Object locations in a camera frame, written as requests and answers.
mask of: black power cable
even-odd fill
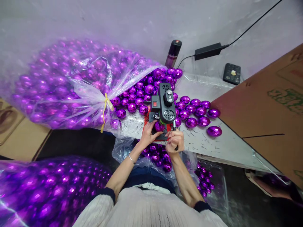
[[[269,10],[267,10],[258,20],[256,20],[248,29],[246,29],[245,32],[243,32],[235,41],[233,41],[231,44],[227,44],[225,46],[222,46],[222,49],[225,49],[227,47],[229,47],[230,45],[234,44],[238,39],[240,39],[249,29],[252,28],[252,26],[254,26],[259,20],[261,20],[268,12],[270,12],[273,8],[275,8],[280,2],[282,2],[282,0],[279,0],[276,4],[274,4]],[[189,57],[194,57],[195,55],[191,55],[191,56],[188,56],[188,57],[185,57],[182,59],[182,61],[180,62],[180,64],[178,65],[178,68],[180,67],[181,63],[189,58]]]

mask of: black cuff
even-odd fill
[[[196,211],[198,211],[199,213],[203,210],[210,210],[212,211],[210,205],[208,205],[208,203],[202,202],[202,201],[198,201],[194,207],[194,209]]]
[[[103,188],[103,189],[99,189],[96,193],[96,196],[94,196],[92,198],[92,200],[94,198],[96,198],[98,195],[109,195],[111,197],[111,199],[113,200],[113,203],[115,204],[115,200],[116,200],[116,195],[114,193],[114,190],[113,189],[110,189],[110,188]]]

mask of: power adapter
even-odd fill
[[[219,55],[221,50],[225,49],[229,45],[222,46],[221,43],[216,43],[210,46],[202,47],[195,50],[195,61]]]

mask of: white sweater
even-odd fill
[[[114,205],[109,195],[94,198],[76,220],[75,227],[94,226],[226,226],[210,210],[200,213],[174,194],[139,188],[123,189]]]

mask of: black remote control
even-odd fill
[[[226,63],[223,80],[227,83],[238,85],[240,83],[241,67]]]

